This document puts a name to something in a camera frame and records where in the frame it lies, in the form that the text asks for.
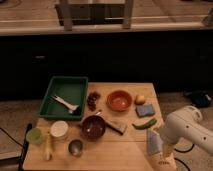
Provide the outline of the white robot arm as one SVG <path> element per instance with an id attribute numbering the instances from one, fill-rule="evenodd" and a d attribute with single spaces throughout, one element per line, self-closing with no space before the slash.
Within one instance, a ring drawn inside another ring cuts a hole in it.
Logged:
<path id="1" fill-rule="evenodd" d="M 173 153 L 174 146 L 181 138 L 213 156 L 213 131 L 199 124 L 202 119 L 202 113 L 194 106 L 185 106 L 170 113 L 157 130 L 163 142 L 163 157 L 167 158 Z"/>

